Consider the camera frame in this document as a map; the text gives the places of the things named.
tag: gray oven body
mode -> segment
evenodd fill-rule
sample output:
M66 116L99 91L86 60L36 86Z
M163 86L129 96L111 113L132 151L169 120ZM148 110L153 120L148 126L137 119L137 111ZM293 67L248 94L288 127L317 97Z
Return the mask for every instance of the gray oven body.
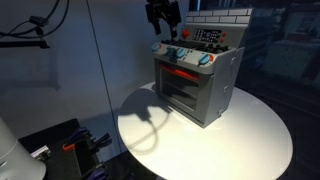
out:
M153 46L156 92L172 108L204 128L228 108L251 13L242 15L249 17L247 23L242 24L190 22L188 15L183 30L189 35L184 41ZM208 50L217 45L228 48Z

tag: oven window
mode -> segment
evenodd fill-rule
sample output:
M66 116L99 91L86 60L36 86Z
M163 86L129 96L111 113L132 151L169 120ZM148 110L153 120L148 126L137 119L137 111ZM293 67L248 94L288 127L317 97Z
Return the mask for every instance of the oven window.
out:
M162 73L162 93L195 110L199 85L167 71Z

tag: black cable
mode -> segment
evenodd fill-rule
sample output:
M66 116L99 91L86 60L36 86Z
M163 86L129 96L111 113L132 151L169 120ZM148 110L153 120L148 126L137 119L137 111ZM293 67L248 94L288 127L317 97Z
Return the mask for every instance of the black cable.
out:
M1 36L11 36L11 37L15 37L15 36L19 36L19 35L24 35L24 34L28 34L34 30L36 30L37 28L41 27L43 24L45 24L49 18L52 16L52 14L56 11L58 5L59 5L59 2L60 0L56 0L56 3L54 5L54 7L52 8L51 12L48 14L48 16L41 22L39 23L37 26L27 30L27 31L23 31L23 32L19 32L19 33L12 33L12 34L9 34L9 33L4 33L4 32L0 32L0 35Z
M13 29L12 29L11 31L9 31L7 34L12 33L12 32L15 31L16 29L18 29L20 26L22 26L22 25L24 25L24 24L26 24L26 23L28 23L28 22L29 22L29 21L24 21L24 22L18 24L15 28L13 28Z
M116 118L115 118L115 115L114 115L114 112L113 112L113 108L112 108L112 104L111 104L111 98L110 98L110 94L109 94L109 88L108 88L108 84L107 84L106 74L105 74L105 71L104 71L104 68L103 68L103 63L102 63L101 53L100 53L100 50L99 50L99 45L98 45L96 30L94 29L94 25L93 25L93 20L92 20L92 15L91 15L91 10L90 10L89 1L86 0L86 2L87 2L87 6L88 6L89 17L90 17L91 27L92 27L92 31L93 31L93 36L94 36L94 40L95 40L95 43L96 43L96 48L97 48L97 51L98 51L99 63L100 63L100 67L101 67L101 71L102 71L102 76L103 76L103 82L104 82L104 85L105 85L105 88L106 88L106 92L107 92L107 97L108 97L107 101L109 102L109 106L110 106L110 109L111 109L111 117L112 117L113 125L114 125L114 127L116 128L116 127L117 127L117 126L116 126L116 122L115 122ZM119 138L118 132L116 132L116 137L117 137L117 140L118 140L119 151L120 151L120 153L122 153L121 145L120 145L120 138Z
M62 17L60 23L59 23L54 29L52 29L51 31L49 31L48 33L45 33L45 34L39 35L39 36L14 36L14 37L16 37L16 38L21 38L21 39L37 39L37 38L46 37L46 36L54 33L57 29L60 28L60 26L63 24L64 20L66 19L67 14L68 14L68 10L69 10L69 4L70 4L70 0L67 0L66 9L65 9L65 11L64 11L64 14L63 14L63 17Z

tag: round white table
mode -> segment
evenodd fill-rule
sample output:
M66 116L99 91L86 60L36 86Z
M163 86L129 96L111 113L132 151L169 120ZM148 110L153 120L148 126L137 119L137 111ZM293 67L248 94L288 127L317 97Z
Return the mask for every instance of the round white table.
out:
M118 117L120 136L145 167L169 180L271 180L289 166L292 140L279 116L234 88L229 108L205 129L152 90L133 92Z

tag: oven handle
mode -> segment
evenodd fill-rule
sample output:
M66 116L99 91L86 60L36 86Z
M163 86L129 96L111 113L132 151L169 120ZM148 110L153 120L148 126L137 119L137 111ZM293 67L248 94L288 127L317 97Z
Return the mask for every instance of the oven handle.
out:
M183 72L178 69L173 69L173 68L167 67L162 64L160 64L160 69L165 70L167 72L170 72L172 74L175 74L177 76L181 76L183 78L189 79L189 80L195 80L195 81L199 80L199 75L189 74L189 73Z

